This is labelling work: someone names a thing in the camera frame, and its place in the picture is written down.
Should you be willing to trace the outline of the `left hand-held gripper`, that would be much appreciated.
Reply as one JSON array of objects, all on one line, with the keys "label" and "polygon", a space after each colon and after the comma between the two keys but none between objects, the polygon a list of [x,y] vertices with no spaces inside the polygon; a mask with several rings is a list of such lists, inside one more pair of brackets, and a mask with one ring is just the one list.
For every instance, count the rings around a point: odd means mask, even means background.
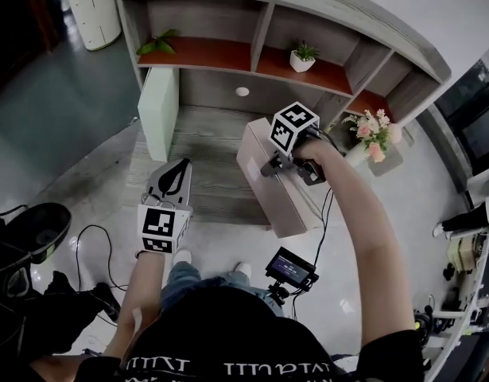
[{"label": "left hand-held gripper", "polygon": [[192,163],[187,158],[152,172],[138,205],[137,231],[145,251],[175,254],[192,217]]}]

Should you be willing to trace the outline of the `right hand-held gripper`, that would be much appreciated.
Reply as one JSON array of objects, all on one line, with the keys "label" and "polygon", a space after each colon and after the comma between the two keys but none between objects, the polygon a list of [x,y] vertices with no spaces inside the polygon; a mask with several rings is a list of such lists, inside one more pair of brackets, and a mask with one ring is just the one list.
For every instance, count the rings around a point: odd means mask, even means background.
[{"label": "right hand-held gripper", "polygon": [[293,152],[308,138],[320,139],[320,118],[299,102],[294,102],[274,115],[270,128],[271,158],[260,169],[263,177],[294,170],[307,186],[325,182],[322,167],[313,160],[296,158]]}]

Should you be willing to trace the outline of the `pink box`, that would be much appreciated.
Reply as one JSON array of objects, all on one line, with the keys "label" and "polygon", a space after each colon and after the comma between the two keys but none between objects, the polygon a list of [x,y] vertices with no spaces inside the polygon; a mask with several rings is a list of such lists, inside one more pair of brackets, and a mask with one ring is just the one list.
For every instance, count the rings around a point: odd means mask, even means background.
[{"label": "pink box", "polygon": [[322,225],[321,202],[295,171],[265,177],[261,168],[273,157],[275,147],[268,140],[270,123],[256,119],[245,127],[236,156],[269,226],[278,238],[304,234]]}]

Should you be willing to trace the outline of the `light green box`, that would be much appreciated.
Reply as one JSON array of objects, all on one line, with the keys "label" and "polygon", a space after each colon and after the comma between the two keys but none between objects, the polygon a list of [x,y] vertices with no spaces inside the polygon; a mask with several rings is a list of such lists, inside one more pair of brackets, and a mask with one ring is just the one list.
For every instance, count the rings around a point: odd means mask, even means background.
[{"label": "light green box", "polygon": [[150,68],[138,101],[138,113],[150,157],[167,162],[179,111],[179,69]]}]

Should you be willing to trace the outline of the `person's right forearm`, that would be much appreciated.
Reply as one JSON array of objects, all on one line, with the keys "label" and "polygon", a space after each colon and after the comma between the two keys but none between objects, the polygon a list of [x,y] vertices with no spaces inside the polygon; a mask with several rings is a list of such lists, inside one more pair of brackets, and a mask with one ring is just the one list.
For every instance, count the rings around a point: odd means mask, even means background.
[{"label": "person's right forearm", "polygon": [[362,344],[413,330],[413,303],[402,250],[382,203],[334,147],[322,144],[316,161],[332,187],[354,247]]}]

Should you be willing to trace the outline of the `person's blue jeans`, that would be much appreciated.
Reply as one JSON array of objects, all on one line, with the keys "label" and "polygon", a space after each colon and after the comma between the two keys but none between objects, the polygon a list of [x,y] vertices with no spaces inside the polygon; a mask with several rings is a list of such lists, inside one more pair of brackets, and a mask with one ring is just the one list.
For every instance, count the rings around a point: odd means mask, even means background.
[{"label": "person's blue jeans", "polygon": [[198,289],[226,287],[241,290],[262,300],[278,317],[283,317],[283,309],[270,297],[268,290],[252,287],[250,279],[241,273],[228,271],[208,279],[202,279],[200,272],[192,264],[178,263],[169,272],[166,285],[161,291],[161,309],[171,309],[188,293]]}]

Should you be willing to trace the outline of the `white vase with pink flowers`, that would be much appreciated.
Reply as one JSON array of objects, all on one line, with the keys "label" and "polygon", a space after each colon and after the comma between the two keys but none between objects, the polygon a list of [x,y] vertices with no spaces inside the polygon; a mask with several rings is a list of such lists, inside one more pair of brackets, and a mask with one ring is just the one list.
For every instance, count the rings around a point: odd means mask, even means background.
[{"label": "white vase with pink flowers", "polygon": [[353,165],[370,159],[374,163],[386,159],[386,151],[390,146],[398,144],[402,139],[402,129],[393,123],[383,108],[375,113],[365,109],[364,115],[349,115],[342,123],[350,123],[352,132],[358,143],[349,150],[345,158]]}]

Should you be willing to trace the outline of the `small white potted plant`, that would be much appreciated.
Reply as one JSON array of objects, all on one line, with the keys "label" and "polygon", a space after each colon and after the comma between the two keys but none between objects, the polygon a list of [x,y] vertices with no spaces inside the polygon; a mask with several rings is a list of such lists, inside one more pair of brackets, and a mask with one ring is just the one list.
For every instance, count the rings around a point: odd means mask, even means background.
[{"label": "small white potted plant", "polygon": [[307,72],[316,62],[319,52],[306,41],[300,42],[290,53],[289,64],[297,73]]}]

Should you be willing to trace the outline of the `green leafy plant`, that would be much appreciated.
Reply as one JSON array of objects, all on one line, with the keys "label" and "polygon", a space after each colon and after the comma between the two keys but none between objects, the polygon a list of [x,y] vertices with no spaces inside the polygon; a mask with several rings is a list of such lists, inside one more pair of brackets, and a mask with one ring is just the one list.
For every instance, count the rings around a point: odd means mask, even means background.
[{"label": "green leafy plant", "polygon": [[176,29],[167,29],[162,35],[153,37],[149,42],[142,45],[136,52],[138,56],[146,55],[153,52],[163,52],[175,54],[176,51],[169,43],[169,40],[177,34]]}]

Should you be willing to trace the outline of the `black bag with green stripe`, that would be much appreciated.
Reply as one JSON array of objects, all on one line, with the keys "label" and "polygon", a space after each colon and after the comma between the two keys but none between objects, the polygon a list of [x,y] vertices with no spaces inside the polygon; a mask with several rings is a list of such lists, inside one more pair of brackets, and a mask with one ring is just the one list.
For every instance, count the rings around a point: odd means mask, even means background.
[{"label": "black bag with green stripe", "polygon": [[33,264],[43,263],[63,242],[72,214],[62,204],[19,205],[0,211],[0,244],[24,252]]}]

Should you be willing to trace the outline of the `person's black shirt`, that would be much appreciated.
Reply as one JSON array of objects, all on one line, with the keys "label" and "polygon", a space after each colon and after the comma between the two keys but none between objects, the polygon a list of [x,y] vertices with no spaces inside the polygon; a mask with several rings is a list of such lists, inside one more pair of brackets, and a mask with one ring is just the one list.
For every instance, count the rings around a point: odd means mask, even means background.
[{"label": "person's black shirt", "polygon": [[338,367],[301,323],[228,286],[194,290],[114,354],[33,365],[33,382],[424,382],[417,335],[365,344]]}]

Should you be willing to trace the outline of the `white round drawer cabinet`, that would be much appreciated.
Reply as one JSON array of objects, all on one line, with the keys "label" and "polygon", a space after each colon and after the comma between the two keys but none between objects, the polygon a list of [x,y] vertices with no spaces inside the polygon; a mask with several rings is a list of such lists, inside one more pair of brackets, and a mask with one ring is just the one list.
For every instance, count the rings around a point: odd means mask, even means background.
[{"label": "white round drawer cabinet", "polygon": [[111,45],[122,32],[116,0],[68,0],[85,48]]}]

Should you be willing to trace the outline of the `black glass door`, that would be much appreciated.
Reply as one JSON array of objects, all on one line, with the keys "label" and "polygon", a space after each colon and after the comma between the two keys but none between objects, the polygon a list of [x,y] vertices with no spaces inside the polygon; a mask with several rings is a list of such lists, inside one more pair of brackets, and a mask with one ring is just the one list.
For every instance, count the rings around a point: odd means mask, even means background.
[{"label": "black glass door", "polygon": [[489,49],[435,106],[462,146],[472,174],[489,169]]}]

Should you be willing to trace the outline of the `beige plastic housing block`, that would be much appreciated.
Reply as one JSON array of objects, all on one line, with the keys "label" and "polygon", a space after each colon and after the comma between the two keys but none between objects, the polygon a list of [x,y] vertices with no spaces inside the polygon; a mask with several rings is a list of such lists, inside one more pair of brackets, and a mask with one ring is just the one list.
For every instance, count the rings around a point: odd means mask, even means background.
[{"label": "beige plastic housing block", "polygon": [[471,272],[480,257],[482,246],[478,236],[467,236],[449,241],[447,257],[457,272]]}]

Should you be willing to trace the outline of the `black and yellow bag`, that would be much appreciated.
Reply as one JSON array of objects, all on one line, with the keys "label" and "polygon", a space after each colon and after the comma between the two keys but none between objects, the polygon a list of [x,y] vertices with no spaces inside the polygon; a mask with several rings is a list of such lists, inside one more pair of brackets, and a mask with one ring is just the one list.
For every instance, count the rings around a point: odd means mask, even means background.
[{"label": "black and yellow bag", "polygon": [[414,328],[421,347],[424,348],[433,331],[433,308],[431,305],[426,305],[423,311],[415,310],[413,314],[415,321]]}]

